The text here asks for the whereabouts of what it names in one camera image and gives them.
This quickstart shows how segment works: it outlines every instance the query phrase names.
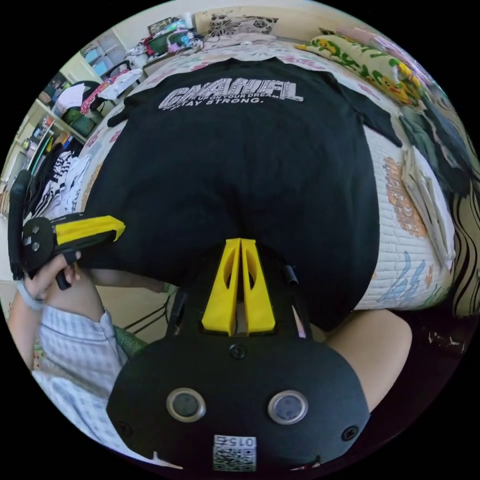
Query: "screw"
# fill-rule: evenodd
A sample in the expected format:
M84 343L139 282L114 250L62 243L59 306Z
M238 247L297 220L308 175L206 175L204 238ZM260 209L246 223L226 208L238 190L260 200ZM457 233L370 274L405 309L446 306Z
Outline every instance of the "screw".
M241 345L232 345L230 347L230 356L235 360L241 360L246 354L247 351Z
M134 433L132 427L125 421L118 422L118 430L124 437L131 437Z
M359 432L359 428L357 426L349 426L342 434L341 439L344 442L349 442L353 440Z

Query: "bed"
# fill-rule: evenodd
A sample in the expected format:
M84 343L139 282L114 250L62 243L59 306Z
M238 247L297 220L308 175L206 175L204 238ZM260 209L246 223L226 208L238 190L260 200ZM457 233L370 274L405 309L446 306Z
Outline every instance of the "bed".
M234 45L215 51L179 55L162 66L132 93L152 88L170 75L191 72L228 58L248 61L272 57L305 69L333 73L340 83L366 95L388 111L392 115L397 136L404 146L409 145L398 121L399 107L393 101L340 65L310 52L298 50L289 42L271 38L251 45ZM126 124L123 122L114 128L107 127L108 118L122 108L122 105L119 105L110 112L82 150L81 155L91 155L91 161L80 191L76 193L76 200L72 202L74 211L84 210L102 163ZM459 121L453 110L450 111L450 116ZM440 264L422 220L402 185L402 149L378 133L368 128L365 130L378 192L380 248L375 273L356 309L414 310L438 304L451 290L455 281L455 271L459 268L459 262L465 261L465 257L462 258L460 255L452 270L447 270ZM474 307L472 300L470 303L464 300L463 303L460 302L458 311L461 313L464 310L468 315L472 313L470 309Z

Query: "black t-shirt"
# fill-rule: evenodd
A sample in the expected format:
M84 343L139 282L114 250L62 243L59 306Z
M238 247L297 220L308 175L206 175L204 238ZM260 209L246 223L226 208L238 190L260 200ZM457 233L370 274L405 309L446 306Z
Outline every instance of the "black t-shirt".
M182 286L202 251L253 238L295 272L312 323L328 330L368 288L379 206L363 125L401 145L367 97L277 59L173 75L125 101L128 118L89 195L120 239L83 255Z

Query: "wristband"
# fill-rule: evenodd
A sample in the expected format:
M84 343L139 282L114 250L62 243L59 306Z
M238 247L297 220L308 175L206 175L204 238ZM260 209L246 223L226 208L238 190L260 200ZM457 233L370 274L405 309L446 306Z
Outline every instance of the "wristband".
M36 298L32 297L27 291L25 287L25 279L16 282L16 289L18 290L20 296L23 298L23 301L30 309L38 311L44 307L44 302L42 300L37 300Z

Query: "black device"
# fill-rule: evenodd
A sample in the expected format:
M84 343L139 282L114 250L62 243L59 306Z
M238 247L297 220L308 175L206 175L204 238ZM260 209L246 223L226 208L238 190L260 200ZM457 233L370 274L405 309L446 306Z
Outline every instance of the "black device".
M71 265L77 260L77 251L114 242L125 230L125 225L111 216L89 218L81 212L54 220L35 217L24 224L31 179L28 170L21 170L10 190L7 236L13 280L22 280L25 273L33 278L60 254ZM70 287L63 272L56 281L61 290Z
M206 252L187 285L165 338L116 379L107 413L125 444L209 476L295 470L345 453L368 421L367 402L347 361L313 340L294 269L238 238Z

